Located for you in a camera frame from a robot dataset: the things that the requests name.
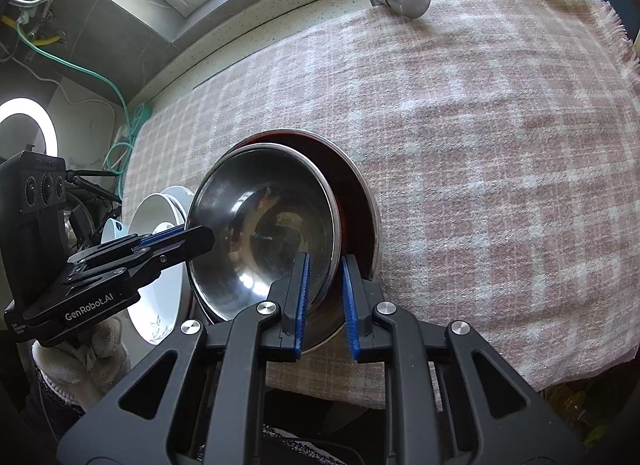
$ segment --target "teal hose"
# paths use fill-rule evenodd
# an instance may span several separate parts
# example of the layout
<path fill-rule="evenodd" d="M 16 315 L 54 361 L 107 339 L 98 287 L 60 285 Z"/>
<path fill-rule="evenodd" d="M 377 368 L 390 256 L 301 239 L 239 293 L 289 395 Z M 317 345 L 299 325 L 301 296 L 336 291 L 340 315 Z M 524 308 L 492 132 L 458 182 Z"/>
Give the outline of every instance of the teal hose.
<path fill-rule="evenodd" d="M 47 59 L 56 61 L 62 64 L 63 66 L 66 66 L 71 69 L 75 69 L 82 73 L 86 73 L 87 75 L 91 75 L 92 77 L 95 77 L 98 80 L 101 80 L 102 82 L 107 84 L 109 87 L 111 87 L 111 89 L 115 91 L 116 95 L 118 95 L 118 98 L 120 99 L 120 103 L 122 104 L 122 109 L 124 110 L 124 117 L 127 124 L 127 129 L 128 129 L 127 139 L 126 139 L 127 141 L 119 141 L 111 146 L 111 148 L 107 152 L 107 156 L 104 158 L 104 163 L 102 164 L 102 167 L 118 175 L 117 182 L 116 182 L 116 193 L 118 194 L 118 196 L 122 198 L 122 194 L 124 193 L 124 180 L 127 174 L 127 168 L 129 166 L 129 158 L 131 156 L 131 152 L 133 151 L 133 145 L 136 141 L 136 138 L 138 137 L 140 128 L 142 128 L 145 122 L 148 121 L 149 118 L 151 118 L 151 112 L 152 112 L 151 108 L 146 104 L 140 104 L 134 111 L 133 118 L 131 118 L 129 116 L 129 111 L 127 111 L 127 103 L 124 100 L 124 96 L 122 96 L 122 93 L 120 93 L 120 90 L 116 87 L 116 84 L 111 82 L 108 78 L 103 77 L 99 73 L 96 73 L 95 71 L 88 70 L 86 68 L 83 68 L 82 66 L 76 66 L 75 64 L 72 64 L 64 59 L 56 57 L 55 55 L 52 55 L 51 53 L 38 48 L 36 45 L 33 45 L 27 39 L 26 35 L 24 34 L 24 31 L 22 30 L 22 26 L 20 26 L 20 24 L 16 24 L 15 29 L 18 32 L 18 36 L 20 37 L 20 40 L 24 42 L 29 48 L 34 50 L 36 53 L 39 53 L 40 55 L 42 55 L 43 57 L 46 57 Z M 120 156 L 120 158 L 118 158 L 116 162 L 111 163 L 109 160 L 109 157 L 111 156 L 111 153 L 116 148 L 124 148 L 125 152 Z"/>

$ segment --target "kitchen counter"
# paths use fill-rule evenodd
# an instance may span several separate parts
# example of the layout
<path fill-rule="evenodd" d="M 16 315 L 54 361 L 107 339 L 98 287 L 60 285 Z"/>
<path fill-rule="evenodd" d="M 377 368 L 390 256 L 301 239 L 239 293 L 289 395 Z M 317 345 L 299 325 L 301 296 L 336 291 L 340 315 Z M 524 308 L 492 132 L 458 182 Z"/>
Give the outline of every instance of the kitchen counter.
<path fill-rule="evenodd" d="M 179 55 L 133 99 L 156 111 L 242 58 L 329 19 L 370 7 L 369 0 L 262 0 Z M 437 19 L 427 12 L 423 19 Z"/>

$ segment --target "stainless steel bowl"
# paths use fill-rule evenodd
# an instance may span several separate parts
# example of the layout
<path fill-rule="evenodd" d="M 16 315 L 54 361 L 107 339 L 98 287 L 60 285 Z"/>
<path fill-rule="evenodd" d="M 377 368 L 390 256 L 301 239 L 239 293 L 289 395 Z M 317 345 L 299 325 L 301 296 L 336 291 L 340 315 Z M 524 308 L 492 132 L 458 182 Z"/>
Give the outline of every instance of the stainless steel bowl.
<path fill-rule="evenodd" d="M 255 143 L 286 145 L 306 156 L 331 185 L 340 212 L 342 254 L 355 255 L 360 273 L 375 281 L 382 255 L 382 228 L 378 206 L 353 161 L 337 145 L 308 130 L 271 129 L 249 136 L 227 153 Z M 326 296 L 306 318 L 303 352 L 317 350 L 340 333 L 344 324 L 342 286 L 338 275 Z"/>
<path fill-rule="evenodd" d="M 327 294 L 340 259 L 340 216 L 318 168 L 292 148 L 248 145 L 223 156 L 195 193 L 187 227 L 206 225 L 212 251 L 188 264 L 191 285 L 213 320 L 263 301 L 310 254 L 309 311 Z"/>

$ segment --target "white ceramic dish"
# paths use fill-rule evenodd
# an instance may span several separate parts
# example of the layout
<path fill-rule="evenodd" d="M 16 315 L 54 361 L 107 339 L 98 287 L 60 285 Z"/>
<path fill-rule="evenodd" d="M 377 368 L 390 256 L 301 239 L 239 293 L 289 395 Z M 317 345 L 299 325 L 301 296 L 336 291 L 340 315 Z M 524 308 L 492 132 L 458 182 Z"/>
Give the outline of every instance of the white ceramic dish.
<path fill-rule="evenodd" d="M 129 227 L 118 220 L 109 218 L 102 230 L 102 237 L 100 238 L 100 244 L 108 243 L 114 239 L 120 239 L 127 235 Z"/>
<path fill-rule="evenodd" d="M 129 234 L 157 234 L 184 224 L 174 202 L 164 194 L 150 194 L 136 209 Z M 143 339 L 159 344 L 187 316 L 191 287 L 184 263 L 162 270 L 160 277 L 140 288 L 140 300 L 127 308 L 131 323 Z"/>
<path fill-rule="evenodd" d="M 174 205 L 177 205 L 178 210 L 180 210 L 186 220 L 189 209 L 191 208 L 191 203 L 193 202 L 193 192 L 191 192 L 187 187 L 174 185 L 164 189 L 162 194 L 174 198 Z"/>

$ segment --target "pink checkered towel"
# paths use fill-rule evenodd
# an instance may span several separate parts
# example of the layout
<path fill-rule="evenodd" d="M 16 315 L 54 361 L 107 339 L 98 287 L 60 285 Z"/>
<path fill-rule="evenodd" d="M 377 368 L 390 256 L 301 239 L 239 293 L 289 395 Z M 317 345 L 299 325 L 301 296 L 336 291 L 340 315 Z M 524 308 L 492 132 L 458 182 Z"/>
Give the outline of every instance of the pink checkered towel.
<path fill-rule="evenodd" d="M 195 189 L 232 145 L 274 127 L 337 143 L 380 206 L 385 296 L 465 319 L 529 383 L 585 377 L 640 342 L 640 75 L 602 0 L 433 0 L 378 7 L 251 55 L 156 112 L 129 165 L 124 219 Z M 268 384 L 381 407 L 381 365 L 344 336 Z"/>

